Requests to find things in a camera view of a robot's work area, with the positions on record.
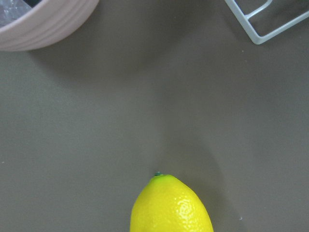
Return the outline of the pink bowl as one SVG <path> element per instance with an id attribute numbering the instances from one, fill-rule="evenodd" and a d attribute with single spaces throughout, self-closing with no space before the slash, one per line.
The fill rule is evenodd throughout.
<path id="1" fill-rule="evenodd" d="M 29 12 L 0 28 L 0 50 L 30 51 L 55 44 L 75 32 L 98 0 L 42 0 Z"/>

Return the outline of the ice cubes pile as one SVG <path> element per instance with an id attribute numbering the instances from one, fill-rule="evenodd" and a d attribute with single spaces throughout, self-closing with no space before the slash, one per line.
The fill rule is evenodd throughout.
<path id="1" fill-rule="evenodd" d="M 0 27 L 4 27 L 32 9 L 23 0 L 0 0 Z"/>

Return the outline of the yellow lemon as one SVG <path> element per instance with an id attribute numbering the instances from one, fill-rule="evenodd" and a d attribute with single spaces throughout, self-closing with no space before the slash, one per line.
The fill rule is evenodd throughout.
<path id="1" fill-rule="evenodd" d="M 212 232 L 200 198 L 170 174 L 156 172 L 131 211 L 131 232 Z"/>

